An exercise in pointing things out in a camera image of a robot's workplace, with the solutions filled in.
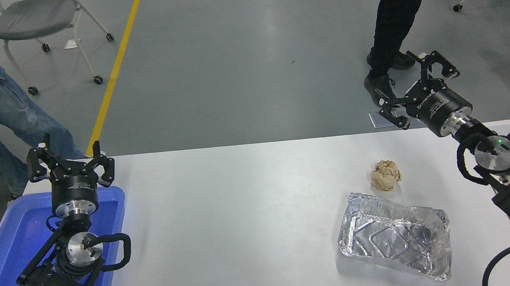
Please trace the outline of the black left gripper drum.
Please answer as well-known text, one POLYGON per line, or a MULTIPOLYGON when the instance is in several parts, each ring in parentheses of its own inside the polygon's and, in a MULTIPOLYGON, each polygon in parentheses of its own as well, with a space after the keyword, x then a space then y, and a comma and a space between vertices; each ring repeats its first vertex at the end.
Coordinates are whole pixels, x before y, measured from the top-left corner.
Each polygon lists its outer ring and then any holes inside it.
POLYGON ((86 166, 84 162, 67 160, 64 164, 55 163, 50 168, 52 207, 77 200, 98 201, 97 174, 85 173, 83 168, 86 166))

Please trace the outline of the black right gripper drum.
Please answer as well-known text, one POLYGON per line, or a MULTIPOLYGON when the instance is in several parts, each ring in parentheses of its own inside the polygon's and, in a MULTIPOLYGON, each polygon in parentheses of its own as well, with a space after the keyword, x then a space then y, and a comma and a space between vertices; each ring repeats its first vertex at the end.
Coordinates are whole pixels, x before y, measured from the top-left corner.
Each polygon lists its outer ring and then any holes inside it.
POLYGON ((448 120, 470 116, 473 105, 448 88, 439 78, 418 80, 406 92, 406 113, 433 133, 449 131, 448 120))

